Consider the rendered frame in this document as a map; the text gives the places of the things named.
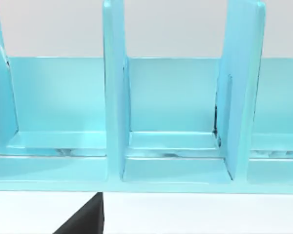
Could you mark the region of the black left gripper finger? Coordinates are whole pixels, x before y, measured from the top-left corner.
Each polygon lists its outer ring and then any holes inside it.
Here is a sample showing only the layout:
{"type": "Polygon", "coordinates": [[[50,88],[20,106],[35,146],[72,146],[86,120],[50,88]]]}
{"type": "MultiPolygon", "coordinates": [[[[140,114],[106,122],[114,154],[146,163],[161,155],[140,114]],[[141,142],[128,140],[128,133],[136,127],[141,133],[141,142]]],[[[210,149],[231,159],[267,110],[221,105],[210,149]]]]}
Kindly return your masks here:
{"type": "Polygon", "coordinates": [[[104,234],[103,193],[96,193],[53,234],[104,234]]]}

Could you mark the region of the light blue rack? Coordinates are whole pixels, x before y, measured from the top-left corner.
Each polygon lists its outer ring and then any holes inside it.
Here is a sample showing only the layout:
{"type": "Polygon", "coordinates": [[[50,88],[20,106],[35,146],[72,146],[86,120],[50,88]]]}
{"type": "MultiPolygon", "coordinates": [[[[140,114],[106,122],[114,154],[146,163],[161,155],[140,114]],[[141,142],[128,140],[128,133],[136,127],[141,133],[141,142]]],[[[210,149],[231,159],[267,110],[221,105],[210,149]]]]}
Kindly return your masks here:
{"type": "Polygon", "coordinates": [[[228,0],[220,58],[11,57],[0,23],[0,191],[293,194],[293,58],[262,58],[266,6],[228,0]]]}

